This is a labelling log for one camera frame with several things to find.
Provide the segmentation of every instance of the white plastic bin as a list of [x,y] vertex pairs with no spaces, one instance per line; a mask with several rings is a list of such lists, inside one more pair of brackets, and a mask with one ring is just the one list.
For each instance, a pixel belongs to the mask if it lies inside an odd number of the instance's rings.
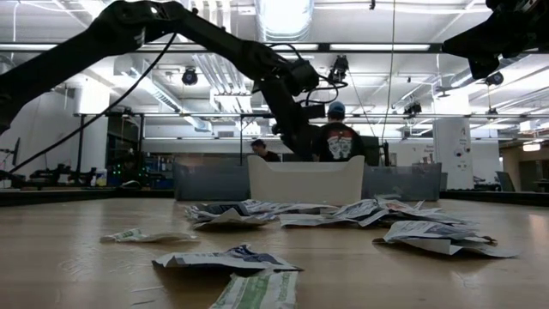
[[248,157],[251,198],[277,203],[334,206],[360,200],[364,156],[349,162],[266,162]]

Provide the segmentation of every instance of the black cable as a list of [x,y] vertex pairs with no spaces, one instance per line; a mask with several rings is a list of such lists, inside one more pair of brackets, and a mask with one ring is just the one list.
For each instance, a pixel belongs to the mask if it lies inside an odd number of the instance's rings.
[[[274,44],[271,44],[269,45],[268,47],[270,48],[273,48],[275,46],[287,46],[287,47],[290,47],[290,49],[293,51],[293,53],[295,53],[295,55],[298,57],[299,60],[304,60],[302,57],[301,57],[301,54],[299,54],[299,51],[292,45],[292,44],[288,44],[288,43],[274,43]],[[328,82],[328,84],[332,85],[332,87],[321,87],[321,88],[314,88],[312,89],[311,91],[309,91],[307,93],[307,97],[304,99],[304,100],[300,100],[298,102],[296,102],[297,104],[302,104],[302,103],[305,103],[305,106],[308,106],[309,103],[317,103],[317,104],[329,104],[329,103],[332,103],[333,101],[337,100],[337,97],[339,96],[340,94],[340,91],[339,89],[341,88],[345,88],[348,86],[348,84],[346,82],[334,82],[330,79],[328,79],[328,77],[326,76],[321,76],[320,74],[318,74],[318,78],[321,78],[321,79],[324,79],[324,81]],[[335,90],[335,97],[332,99],[332,100],[325,100],[325,101],[319,101],[319,100],[311,100],[311,95],[313,92],[315,91],[320,91],[320,90]]]
[[[324,79],[324,81],[328,82],[328,84],[332,85],[332,87],[314,88],[314,89],[312,89],[311,91],[309,91],[309,93],[307,94],[307,97],[306,97],[304,100],[298,101],[298,102],[297,102],[298,104],[305,103],[305,106],[308,106],[309,103],[317,103],[317,104],[329,104],[329,103],[332,103],[333,101],[337,100],[337,97],[340,95],[340,90],[339,90],[339,89],[345,88],[345,87],[348,86],[348,84],[347,84],[346,82],[333,82],[333,81],[331,81],[330,79],[328,79],[328,77],[326,77],[326,76],[321,76],[321,75],[318,75],[318,77],[320,77],[321,79]],[[311,100],[311,95],[312,95],[312,93],[315,92],[315,91],[320,91],[320,90],[335,90],[335,97],[334,97],[333,99],[325,100],[325,101]]]
[[292,44],[288,44],[288,43],[274,43],[274,44],[269,45],[268,47],[273,48],[273,47],[275,47],[275,46],[288,46],[288,47],[290,47],[290,49],[295,53],[295,55],[298,56],[298,58],[299,58],[300,60],[303,60],[303,58],[302,58],[301,55],[299,54],[299,51],[298,51],[295,47],[293,47]]
[[105,114],[107,114],[113,107],[117,106],[118,103],[122,102],[128,95],[131,94],[132,91],[134,91],[134,89],[137,88],[137,86],[139,85],[139,83],[145,78],[147,77],[147,75],[153,70],[153,68],[156,66],[156,64],[162,59],[162,56],[164,56],[164,54],[167,52],[168,48],[170,48],[170,45],[173,43],[173,41],[175,40],[175,38],[177,37],[177,34],[174,33],[173,36],[170,38],[170,40],[168,41],[168,43],[166,44],[166,46],[164,47],[164,49],[160,52],[160,55],[158,55],[158,57],[148,66],[148,68],[142,73],[141,77],[139,77],[137,79],[137,81],[124,93],[122,94],[122,96],[114,101],[114,103],[110,104],[103,112],[95,115],[90,121],[86,122],[83,126],[81,126],[80,128],[72,131],[70,134],[68,134],[67,136],[65,136],[64,138],[60,139],[59,141],[53,143],[50,147],[38,152],[37,154],[31,156],[30,158],[24,160],[21,164],[19,164],[18,166],[14,167],[11,169],[11,171],[9,171],[10,173],[14,173],[16,172],[17,170],[19,170],[20,168],[24,167],[26,164],[34,161],[36,158],[40,157],[41,155],[44,155],[46,153],[48,153],[50,150],[56,148],[57,146],[61,145],[62,143],[64,142],[67,142],[71,137],[75,136],[76,134],[82,132],[84,129],[86,129],[90,124],[94,123],[97,119],[105,116]]

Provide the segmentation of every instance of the gray plastic bin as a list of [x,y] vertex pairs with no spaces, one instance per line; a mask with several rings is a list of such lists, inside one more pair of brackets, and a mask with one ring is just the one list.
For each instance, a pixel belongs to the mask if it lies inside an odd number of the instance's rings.
[[247,167],[173,164],[175,199],[178,201],[243,201],[250,195]]
[[402,201],[437,201],[442,164],[413,167],[365,167],[362,198],[398,194]]

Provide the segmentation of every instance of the wooden table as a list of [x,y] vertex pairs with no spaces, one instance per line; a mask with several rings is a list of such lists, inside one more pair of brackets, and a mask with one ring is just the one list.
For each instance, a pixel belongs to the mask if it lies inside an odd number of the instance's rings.
[[547,308],[549,209],[440,201],[480,222],[519,258],[444,257],[374,246],[384,229],[294,228],[196,233],[196,245],[105,245],[104,234],[140,227],[185,231],[183,205],[110,199],[0,209],[0,308],[207,308],[228,274],[156,270],[172,251],[224,251],[243,242],[305,269],[299,308]]

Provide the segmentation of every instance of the person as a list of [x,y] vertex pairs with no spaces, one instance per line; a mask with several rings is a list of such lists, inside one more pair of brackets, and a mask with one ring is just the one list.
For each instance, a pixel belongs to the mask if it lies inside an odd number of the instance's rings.
[[256,155],[259,155],[267,162],[280,162],[281,158],[274,152],[267,150],[267,145],[265,142],[260,139],[256,139],[251,144],[251,150],[253,150]]
[[344,162],[355,155],[366,157],[365,145],[353,128],[343,124],[345,106],[336,101],[328,108],[328,123],[320,128],[312,142],[313,159],[317,162]]

